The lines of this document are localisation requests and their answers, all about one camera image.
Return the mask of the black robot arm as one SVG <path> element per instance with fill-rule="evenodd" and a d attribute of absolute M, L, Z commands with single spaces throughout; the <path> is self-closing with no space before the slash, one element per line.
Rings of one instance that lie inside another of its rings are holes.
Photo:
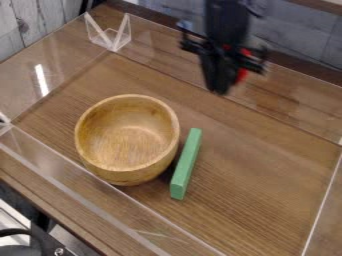
<path fill-rule="evenodd" d="M 249 44 L 253 16 L 263 17 L 249 0 L 204 0 L 203 39 L 192 40 L 186 24 L 178 23 L 179 48 L 199 57 L 206 88 L 219 95 L 229 93 L 249 72 L 266 71 L 269 47 Z"/>

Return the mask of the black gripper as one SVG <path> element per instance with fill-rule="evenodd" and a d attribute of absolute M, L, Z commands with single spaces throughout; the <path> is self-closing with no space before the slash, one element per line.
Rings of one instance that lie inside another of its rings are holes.
<path fill-rule="evenodd" d="M 235 40 L 233 43 L 227 43 L 226 40 L 220 41 L 225 31 L 218 31 L 212 37 L 204 37 L 202 41 L 195 41 L 190 38 L 190 30 L 184 21 L 178 23 L 178 28 L 182 32 L 180 49 L 199 56 L 206 87 L 211 92 L 225 95 L 231 86 L 246 79 L 249 71 L 258 74 L 265 72 L 269 56 L 266 46 L 253 48 L 237 43 Z M 223 50 L 225 44 L 251 50 L 253 56 L 247 61 L 249 70 L 227 57 Z"/>

